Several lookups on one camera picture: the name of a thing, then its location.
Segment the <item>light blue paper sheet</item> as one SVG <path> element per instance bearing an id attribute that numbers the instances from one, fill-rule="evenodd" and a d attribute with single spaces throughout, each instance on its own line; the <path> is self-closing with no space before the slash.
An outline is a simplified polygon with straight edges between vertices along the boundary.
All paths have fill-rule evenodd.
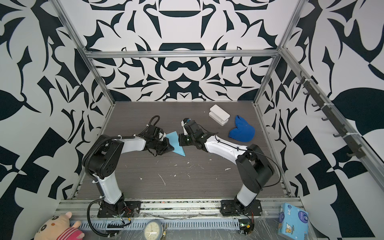
<path id="1" fill-rule="evenodd" d="M 186 154 L 184 152 L 183 147 L 180 146 L 179 135 L 177 134 L 177 132 L 168 133 L 166 134 L 166 137 L 169 139 L 171 146 L 174 148 L 173 152 L 185 157 Z"/>

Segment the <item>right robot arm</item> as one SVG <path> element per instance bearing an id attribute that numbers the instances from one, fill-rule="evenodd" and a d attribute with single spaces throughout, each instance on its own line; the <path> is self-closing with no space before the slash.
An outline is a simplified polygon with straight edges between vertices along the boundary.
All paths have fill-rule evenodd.
<path id="1" fill-rule="evenodd" d="M 274 162 L 259 146 L 246 147 L 223 140 L 191 119 L 183 119 L 181 126 L 184 132 L 179 135 L 179 143 L 182 147 L 194 146 L 198 150 L 221 156 L 237 166 L 243 185 L 235 197 L 235 203 L 241 208 L 250 206 L 274 175 Z"/>

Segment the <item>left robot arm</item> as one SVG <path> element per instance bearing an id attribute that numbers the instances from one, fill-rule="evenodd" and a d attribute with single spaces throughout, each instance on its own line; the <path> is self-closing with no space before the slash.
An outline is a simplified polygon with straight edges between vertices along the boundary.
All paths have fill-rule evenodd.
<path id="1" fill-rule="evenodd" d="M 148 125 L 138 135 L 101 135 L 83 158 L 82 165 L 86 174 L 98 185 L 103 202 L 116 208 L 124 201 L 115 175 L 120 156 L 149 151 L 157 157 L 174 149 L 163 129 Z"/>

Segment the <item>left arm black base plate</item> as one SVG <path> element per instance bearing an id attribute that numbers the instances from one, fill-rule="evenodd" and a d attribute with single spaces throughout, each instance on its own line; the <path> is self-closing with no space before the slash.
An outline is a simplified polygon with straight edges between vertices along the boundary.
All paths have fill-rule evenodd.
<path id="1" fill-rule="evenodd" d="M 131 218 L 140 213 L 141 204 L 141 201 L 120 201 L 112 205 L 102 201 L 97 216 L 98 218 Z"/>

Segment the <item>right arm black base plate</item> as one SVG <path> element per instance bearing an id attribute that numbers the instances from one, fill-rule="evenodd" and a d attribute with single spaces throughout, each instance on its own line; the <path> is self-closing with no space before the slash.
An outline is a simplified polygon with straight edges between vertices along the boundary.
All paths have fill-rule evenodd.
<path id="1" fill-rule="evenodd" d="M 245 215 L 248 217 L 261 216 L 261 202 L 254 199 L 248 206 L 243 206 L 238 200 L 221 200 L 220 213 L 225 217 Z"/>

